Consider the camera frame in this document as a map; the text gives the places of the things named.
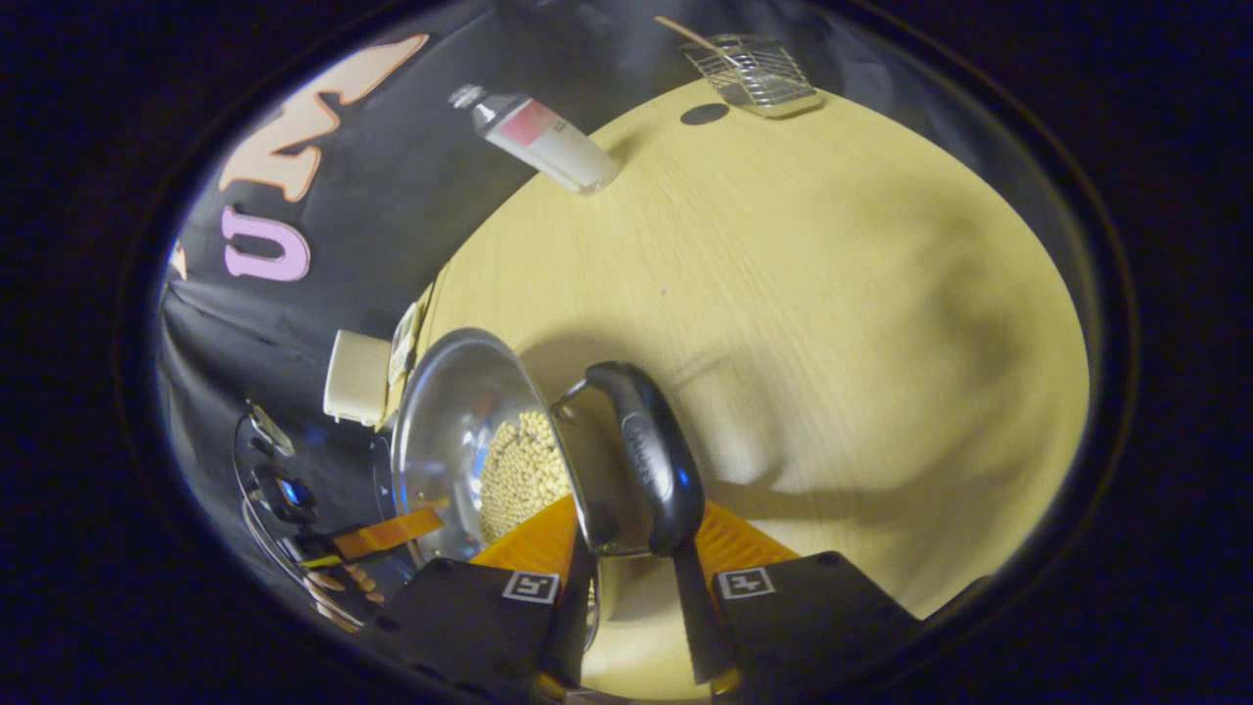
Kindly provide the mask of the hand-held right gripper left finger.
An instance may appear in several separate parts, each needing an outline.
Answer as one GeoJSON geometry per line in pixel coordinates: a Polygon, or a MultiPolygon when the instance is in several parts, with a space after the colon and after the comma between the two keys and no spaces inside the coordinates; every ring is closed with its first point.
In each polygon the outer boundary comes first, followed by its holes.
{"type": "Polygon", "coordinates": [[[561,701],[580,679],[591,574],[564,496],[475,558],[430,558],[362,641],[442,701],[561,701]]]}

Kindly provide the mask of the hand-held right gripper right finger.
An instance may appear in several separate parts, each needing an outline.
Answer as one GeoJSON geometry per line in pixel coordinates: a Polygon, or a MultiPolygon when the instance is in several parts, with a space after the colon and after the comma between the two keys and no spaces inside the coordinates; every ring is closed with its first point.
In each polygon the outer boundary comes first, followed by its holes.
{"type": "Polygon", "coordinates": [[[714,501],[673,557],[697,682],[843,686],[921,629],[842,553],[801,556],[714,501]]]}

